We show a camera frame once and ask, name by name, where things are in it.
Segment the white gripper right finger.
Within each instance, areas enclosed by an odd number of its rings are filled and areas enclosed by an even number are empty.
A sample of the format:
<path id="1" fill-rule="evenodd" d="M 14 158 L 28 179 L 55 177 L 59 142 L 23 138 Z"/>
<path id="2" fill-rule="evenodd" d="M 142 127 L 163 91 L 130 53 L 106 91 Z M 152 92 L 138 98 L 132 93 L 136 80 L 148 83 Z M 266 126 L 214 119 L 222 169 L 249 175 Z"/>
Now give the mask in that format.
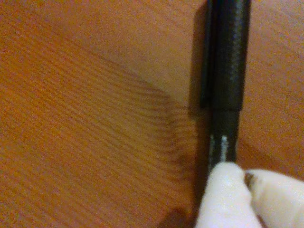
<path id="1" fill-rule="evenodd" d="M 245 175 L 252 207 L 268 228 L 304 226 L 304 182 L 273 171 L 248 170 Z"/>

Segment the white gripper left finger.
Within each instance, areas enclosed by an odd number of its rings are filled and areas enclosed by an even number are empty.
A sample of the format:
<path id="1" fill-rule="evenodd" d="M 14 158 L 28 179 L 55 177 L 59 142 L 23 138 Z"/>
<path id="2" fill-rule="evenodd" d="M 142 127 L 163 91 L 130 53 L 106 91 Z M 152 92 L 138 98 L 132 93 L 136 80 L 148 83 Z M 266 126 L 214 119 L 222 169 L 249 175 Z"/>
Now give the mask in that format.
<path id="1" fill-rule="evenodd" d="M 260 228 L 245 173 L 235 163 L 220 162 L 210 172 L 196 221 L 197 228 Z"/>

